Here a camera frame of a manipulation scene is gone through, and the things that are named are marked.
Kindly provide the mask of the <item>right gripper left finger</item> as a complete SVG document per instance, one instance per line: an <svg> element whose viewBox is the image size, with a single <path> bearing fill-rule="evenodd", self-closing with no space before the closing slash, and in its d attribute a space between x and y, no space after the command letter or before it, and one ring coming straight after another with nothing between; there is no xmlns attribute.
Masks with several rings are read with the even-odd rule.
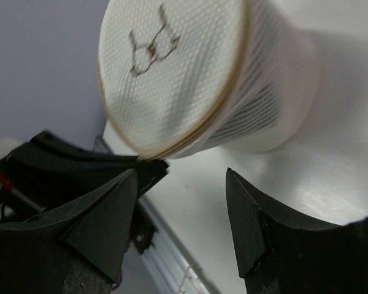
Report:
<svg viewBox="0 0 368 294"><path fill-rule="evenodd" d="M0 224L0 293L110 293L136 199L128 170L51 211Z"/></svg>

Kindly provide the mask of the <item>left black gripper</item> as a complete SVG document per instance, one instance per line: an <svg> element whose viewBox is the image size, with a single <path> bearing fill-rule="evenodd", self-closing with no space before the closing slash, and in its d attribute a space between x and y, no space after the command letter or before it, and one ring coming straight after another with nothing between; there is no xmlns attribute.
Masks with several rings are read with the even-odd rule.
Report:
<svg viewBox="0 0 368 294"><path fill-rule="evenodd" d="M168 174L164 160L87 151L49 131L20 145L0 139L0 223L27 219L79 198L127 170L141 197Z"/></svg>

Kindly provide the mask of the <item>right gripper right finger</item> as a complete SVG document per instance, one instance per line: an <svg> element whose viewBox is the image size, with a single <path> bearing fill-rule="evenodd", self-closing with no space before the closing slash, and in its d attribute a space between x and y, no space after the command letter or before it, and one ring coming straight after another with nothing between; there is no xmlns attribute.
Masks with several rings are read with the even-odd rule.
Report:
<svg viewBox="0 0 368 294"><path fill-rule="evenodd" d="M346 225L316 219L232 169L226 202L247 293L368 293L368 217Z"/></svg>

